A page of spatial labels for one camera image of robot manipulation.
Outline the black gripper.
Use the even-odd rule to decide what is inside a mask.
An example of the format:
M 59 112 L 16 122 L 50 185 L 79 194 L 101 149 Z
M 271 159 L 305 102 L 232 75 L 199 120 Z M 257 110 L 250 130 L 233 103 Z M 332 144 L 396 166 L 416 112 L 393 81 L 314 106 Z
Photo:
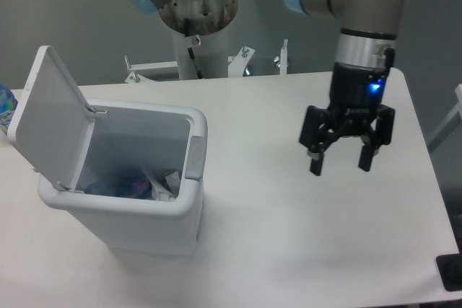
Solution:
M 370 171 L 379 148 L 391 143 L 395 110 L 382 98 L 393 63 L 394 49 L 386 48 L 380 68 L 334 64 L 328 109 L 309 106 L 299 137 L 315 176 L 321 175 L 324 153 L 339 137 L 361 137 L 358 167 L 364 171 Z

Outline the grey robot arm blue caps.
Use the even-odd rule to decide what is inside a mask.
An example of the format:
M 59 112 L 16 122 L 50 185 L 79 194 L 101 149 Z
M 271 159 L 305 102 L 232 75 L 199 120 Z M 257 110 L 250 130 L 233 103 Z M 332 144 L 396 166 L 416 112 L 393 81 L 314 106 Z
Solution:
M 200 48 L 207 35 L 233 19 L 232 0 L 130 0 L 142 13 L 158 12 L 164 23 L 185 38 L 186 64 L 193 79 L 213 78 Z M 302 14 L 322 14 L 340 21 L 327 108 L 310 106 L 300 143 L 320 175 L 324 154 L 340 138 L 359 137 L 359 168 L 369 171 L 379 148 L 391 142 L 395 111 L 382 103 L 393 67 L 396 36 L 404 0 L 283 0 Z

